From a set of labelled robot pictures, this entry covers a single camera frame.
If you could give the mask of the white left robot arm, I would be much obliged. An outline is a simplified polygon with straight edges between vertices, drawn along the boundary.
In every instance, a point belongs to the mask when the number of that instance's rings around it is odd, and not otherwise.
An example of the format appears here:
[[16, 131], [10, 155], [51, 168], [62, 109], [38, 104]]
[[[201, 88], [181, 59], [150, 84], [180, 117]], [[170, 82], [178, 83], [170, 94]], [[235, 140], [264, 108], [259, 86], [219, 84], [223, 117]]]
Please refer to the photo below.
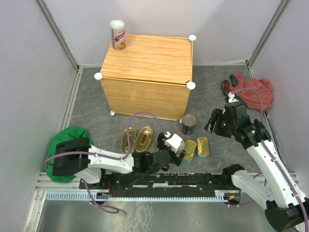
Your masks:
[[179, 135], [160, 133], [157, 147], [158, 151], [154, 153], [145, 151], [126, 155], [99, 149], [91, 145], [88, 138], [81, 137], [57, 144], [55, 155], [46, 163], [51, 165], [54, 176], [76, 176], [100, 189], [107, 183], [103, 169], [120, 174], [155, 174], [160, 170], [168, 171], [171, 163], [181, 164], [185, 142]]

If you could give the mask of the tall white-lid can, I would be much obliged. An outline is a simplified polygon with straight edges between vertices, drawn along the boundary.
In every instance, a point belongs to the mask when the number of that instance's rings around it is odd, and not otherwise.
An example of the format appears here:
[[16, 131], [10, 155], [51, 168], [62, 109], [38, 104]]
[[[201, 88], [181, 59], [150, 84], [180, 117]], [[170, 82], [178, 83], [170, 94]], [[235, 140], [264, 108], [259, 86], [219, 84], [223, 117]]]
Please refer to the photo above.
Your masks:
[[177, 148], [177, 152], [176, 152], [176, 156], [179, 157], [180, 154], [182, 153], [182, 151], [184, 150], [184, 147], [185, 147], [185, 141], [182, 140], [180, 142], [180, 144], [178, 145], [178, 148]]
[[122, 20], [114, 19], [110, 22], [112, 46], [120, 51], [126, 47], [125, 23]]

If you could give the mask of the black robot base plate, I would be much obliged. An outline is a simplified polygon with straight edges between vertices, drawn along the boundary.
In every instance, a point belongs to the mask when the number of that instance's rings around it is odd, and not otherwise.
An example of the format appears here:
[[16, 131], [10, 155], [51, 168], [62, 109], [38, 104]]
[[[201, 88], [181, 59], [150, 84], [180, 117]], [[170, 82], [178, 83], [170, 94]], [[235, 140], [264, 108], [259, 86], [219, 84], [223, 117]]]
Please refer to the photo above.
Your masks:
[[161, 173], [161, 174], [104, 174], [90, 190], [110, 196], [210, 196], [214, 191], [239, 191], [227, 174]]

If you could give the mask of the wooden cube cabinet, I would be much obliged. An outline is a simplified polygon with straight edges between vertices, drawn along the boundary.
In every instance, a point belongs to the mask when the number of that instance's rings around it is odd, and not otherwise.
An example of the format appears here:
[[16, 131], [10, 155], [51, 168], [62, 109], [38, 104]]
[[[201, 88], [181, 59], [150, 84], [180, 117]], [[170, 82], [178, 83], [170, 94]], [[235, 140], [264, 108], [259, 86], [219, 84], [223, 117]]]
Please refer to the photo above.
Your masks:
[[181, 120], [190, 91], [195, 88], [193, 41], [189, 38], [126, 35], [126, 47], [109, 46], [99, 80], [111, 115], [141, 116], [152, 112], [158, 118]]

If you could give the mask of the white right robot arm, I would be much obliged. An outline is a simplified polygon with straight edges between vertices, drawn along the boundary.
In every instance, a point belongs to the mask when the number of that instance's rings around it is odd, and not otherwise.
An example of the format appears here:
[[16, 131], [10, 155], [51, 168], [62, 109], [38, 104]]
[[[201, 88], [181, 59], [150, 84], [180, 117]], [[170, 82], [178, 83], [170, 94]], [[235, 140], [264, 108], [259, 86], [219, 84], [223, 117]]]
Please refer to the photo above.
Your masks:
[[227, 189], [237, 187], [245, 191], [263, 209], [271, 227], [282, 232], [304, 224], [309, 230], [309, 199], [291, 178], [265, 126], [258, 119], [251, 121], [241, 102], [227, 103], [224, 109], [213, 109], [204, 127], [216, 135], [231, 138], [258, 164], [268, 186], [260, 184], [242, 167], [231, 165], [232, 172], [222, 176]]

